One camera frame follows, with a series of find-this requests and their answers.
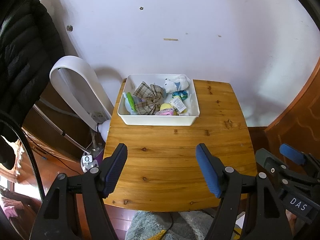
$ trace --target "metal screw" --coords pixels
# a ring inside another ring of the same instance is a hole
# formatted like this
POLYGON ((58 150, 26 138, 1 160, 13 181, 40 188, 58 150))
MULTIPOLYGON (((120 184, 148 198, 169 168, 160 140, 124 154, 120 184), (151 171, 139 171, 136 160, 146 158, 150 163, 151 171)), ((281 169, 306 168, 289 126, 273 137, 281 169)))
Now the metal screw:
POLYGON ((267 175, 264 172, 259 172, 259 177, 265 179, 267 175))
POLYGON ((225 171, 227 172, 227 173, 233 173, 235 170, 232 168, 232 167, 225 167, 225 171))
POLYGON ((91 172, 92 174, 95 174, 95 173, 97 173, 98 171, 99 171, 99 169, 98 169, 97 167, 93 167, 93 168, 90 169, 90 172, 91 172))
POLYGON ((66 175, 64 173, 60 173, 58 175, 58 179, 64 179, 66 177, 66 175))
POLYGON ((67 25, 67 31, 68 31, 68 32, 73 31, 73 26, 72 26, 72 25, 67 25))

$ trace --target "wooden door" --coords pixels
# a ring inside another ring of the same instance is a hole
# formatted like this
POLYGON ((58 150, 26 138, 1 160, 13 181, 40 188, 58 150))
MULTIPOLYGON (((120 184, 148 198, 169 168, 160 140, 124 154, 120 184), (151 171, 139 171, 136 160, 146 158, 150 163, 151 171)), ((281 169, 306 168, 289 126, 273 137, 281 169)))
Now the wooden door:
POLYGON ((320 60, 301 92, 265 132, 270 151, 290 168, 293 163, 283 157, 279 146, 287 143, 295 149, 320 159, 320 60))

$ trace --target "white stuffed animal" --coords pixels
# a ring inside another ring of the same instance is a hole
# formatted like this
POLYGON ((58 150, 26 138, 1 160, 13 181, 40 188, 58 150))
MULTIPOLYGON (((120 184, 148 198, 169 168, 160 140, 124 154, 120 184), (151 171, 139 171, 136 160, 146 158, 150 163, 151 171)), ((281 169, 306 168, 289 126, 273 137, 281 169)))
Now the white stuffed animal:
POLYGON ((174 80, 170 80, 168 78, 165 79, 164 89, 165 92, 171 94, 176 91, 185 90, 189 87, 188 80, 186 76, 180 75, 174 80))

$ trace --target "metal pole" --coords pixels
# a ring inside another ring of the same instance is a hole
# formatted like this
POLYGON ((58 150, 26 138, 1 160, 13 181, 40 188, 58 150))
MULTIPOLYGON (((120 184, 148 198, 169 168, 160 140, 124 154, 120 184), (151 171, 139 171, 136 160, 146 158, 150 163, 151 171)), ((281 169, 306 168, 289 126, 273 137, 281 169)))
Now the metal pole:
POLYGON ((60 133, 64 138, 66 138, 68 141, 70 141, 72 144, 74 144, 75 146, 77 146, 79 149, 81 149, 82 151, 86 152, 87 154, 91 154, 86 148, 82 147, 80 144, 78 144, 75 140, 73 140, 69 135, 67 135, 64 130, 61 130, 54 122, 52 122, 49 117, 47 117, 44 112, 41 111, 41 109, 34 104, 33 108, 38 112, 39 115, 41 115, 43 117, 43 119, 45 119, 47 121, 47 123, 49 123, 53 128, 55 128, 55 130, 57 130, 58 133, 60 133))

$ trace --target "white plastic bin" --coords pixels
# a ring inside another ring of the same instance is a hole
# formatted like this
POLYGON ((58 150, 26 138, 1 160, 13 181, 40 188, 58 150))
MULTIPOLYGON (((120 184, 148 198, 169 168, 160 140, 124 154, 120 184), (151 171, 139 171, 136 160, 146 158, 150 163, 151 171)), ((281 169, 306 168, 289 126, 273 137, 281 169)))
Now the white plastic bin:
MULTIPOLYGON (((135 90, 144 81, 147 85, 155 84, 163 87, 165 79, 173 80, 179 74, 136 74, 130 75, 124 85, 122 92, 130 92, 133 94, 135 90)), ((118 107, 118 115, 122 118, 125 124, 128 125, 156 125, 156 126, 190 126, 200 114, 197 95, 193 80, 186 76, 189 87, 186 89, 188 98, 183 101, 188 109, 189 116, 179 115, 130 115, 124 106, 124 97, 121 97, 118 107)), ((172 99, 171 94, 165 98, 164 102, 169 103, 172 99)))

